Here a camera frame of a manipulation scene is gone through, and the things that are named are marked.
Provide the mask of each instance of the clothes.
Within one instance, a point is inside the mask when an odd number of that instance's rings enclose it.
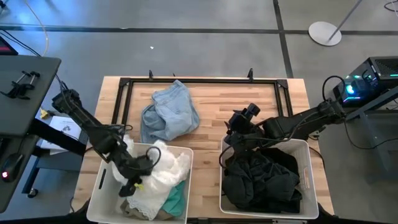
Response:
[[[159,162],[154,166],[151,175],[141,177],[144,188],[127,197],[130,208],[138,209],[149,220],[156,217],[171,189],[187,178],[191,167],[190,156],[181,153],[176,158],[160,140],[154,146],[161,151]],[[152,161],[157,161],[159,152],[150,150],[148,156]]]
[[[175,217],[182,215],[185,209],[184,187],[185,181],[181,181],[181,183],[173,187],[161,210]]]
[[[153,105],[141,114],[141,142],[171,141],[199,126],[188,88],[178,80],[167,90],[152,95]]]
[[[129,202],[127,200],[125,200],[120,205],[120,209],[122,210],[123,215],[125,217],[138,218],[140,220],[148,220],[148,217],[143,215],[136,208],[130,208]],[[160,209],[159,212],[157,213],[155,219],[156,220],[168,220],[169,218],[173,218],[173,217],[174,217],[173,215],[168,214],[165,210]]]
[[[299,165],[297,164],[296,158],[287,153],[282,152],[277,148],[258,149],[263,156],[268,159],[272,159],[273,162],[278,163],[281,166],[286,167],[294,174],[299,175]]]
[[[300,212],[299,176],[272,162],[261,151],[226,160],[222,189],[236,207],[252,212]]]
[[[123,141],[124,143],[127,144],[127,152],[132,156],[132,157],[137,157],[137,152],[134,151],[134,140],[130,139],[130,135],[125,134],[123,136]],[[118,168],[116,168],[116,165],[114,164],[113,161],[111,161],[111,167],[112,167],[112,174],[115,180],[118,182],[122,183],[123,185],[126,185],[128,180],[124,178],[120,172],[118,171]]]

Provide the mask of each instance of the blue light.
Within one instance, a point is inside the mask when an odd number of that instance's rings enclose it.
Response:
[[[349,94],[354,94],[355,93],[355,91],[353,90],[353,87],[351,85],[347,85],[346,86],[346,90],[347,90],[347,93],[349,93]]]
[[[347,97],[343,102],[346,102],[347,100],[358,100],[361,99],[361,97]]]

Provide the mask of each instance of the floor seam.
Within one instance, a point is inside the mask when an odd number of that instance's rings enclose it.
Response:
[[[41,26],[0,26],[7,31],[38,31]],[[47,32],[115,32],[115,33],[176,33],[176,34],[300,34],[308,30],[285,29],[207,29],[207,28],[119,28],[119,27],[54,27],[45,26]],[[342,35],[398,35],[398,30],[341,30]]]
[[[282,21],[282,16],[280,14],[278,0],[273,0],[273,3],[274,3],[274,9],[275,9],[276,24],[278,26],[278,30],[281,31],[281,32],[279,32],[279,40],[280,40],[280,47],[282,50],[282,56],[284,58],[286,77],[294,78],[292,64],[290,63],[289,50],[287,49],[286,36],[285,36],[285,33],[283,32],[284,31],[284,23]]]

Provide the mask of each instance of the yellow tag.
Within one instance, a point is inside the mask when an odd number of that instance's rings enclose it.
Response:
[[[40,118],[41,119],[46,119],[48,117],[48,113],[47,111],[43,110],[42,108],[40,108]]]
[[[142,184],[135,183],[134,186],[138,187],[138,189],[140,189],[140,190],[144,190],[144,186]]]

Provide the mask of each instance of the white round base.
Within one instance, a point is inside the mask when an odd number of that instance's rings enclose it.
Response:
[[[335,25],[328,22],[314,22],[310,25],[308,33],[316,43],[322,44],[324,46],[334,46],[341,41],[340,30],[338,30],[333,38],[329,40],[330,36],[336,29],[337,27]]]

